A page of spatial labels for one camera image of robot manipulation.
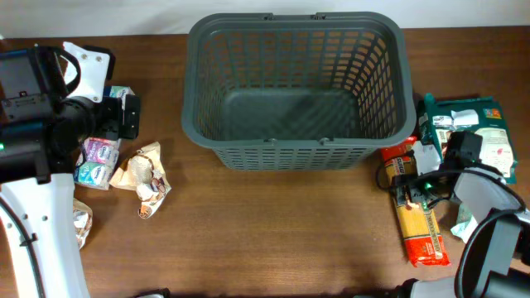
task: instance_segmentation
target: green package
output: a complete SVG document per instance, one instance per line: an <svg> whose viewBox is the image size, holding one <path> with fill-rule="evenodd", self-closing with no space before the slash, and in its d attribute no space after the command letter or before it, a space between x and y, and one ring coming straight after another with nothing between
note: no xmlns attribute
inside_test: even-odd
<svg viewBox="0 0 530 298"><path fill-rule="evenodd" d="M480 160L496 167L508 184L515 184L517 157L503 110L493 97L436 101L426 94L418 107L423 145L434 144L443 160L452 132L471 131L482 136Z"/></svg>

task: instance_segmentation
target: wooden table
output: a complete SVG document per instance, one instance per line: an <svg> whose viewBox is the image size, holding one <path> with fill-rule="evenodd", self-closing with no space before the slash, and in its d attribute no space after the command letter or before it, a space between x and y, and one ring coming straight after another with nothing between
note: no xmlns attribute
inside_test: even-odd
<svg viewBox="0 0 530 298"><path fill-rule="evenodd" d="M405 36L416 92L493 95L502 104L519 159L513 188L530 203L530 27L405 30ZM464 247L449 232L457 208L436 207L453 265L414 268L393 204L373 182L378 154L349 171L252 173L228 170L192 143L181 129L186 36L11 40L0 41L0 50L63 40L113 50L112 84L142 96L140 136L123 142L122 156L159 141L173 187L149 220L138 217L132 191L76 188L75 197L94 211L81 250L93 297L159 287L209 295L359 292L455 273ZM5 237L0 263L0 296L15 297Z"/></svg>

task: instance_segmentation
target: crumpled wrapper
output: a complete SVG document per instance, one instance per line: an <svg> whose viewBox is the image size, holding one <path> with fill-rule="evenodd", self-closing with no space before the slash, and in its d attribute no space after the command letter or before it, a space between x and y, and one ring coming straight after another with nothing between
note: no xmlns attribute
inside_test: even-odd
<svg viewBox="0 0 530 298"><path fill-rule="evenodd" d="M160 143L142 147L125 160L110 179L110 185L124 190L135 190L142 206L138 215L148 219L160 208L171 187L160 162Z"/></svg>
<svg viewBox="0 0 530 298"><path fill-rule="evenodd" d="M92 209L74 198L74 227L79 249L84 246L84 242L89 236L92 228L92 216Z"/></svg>

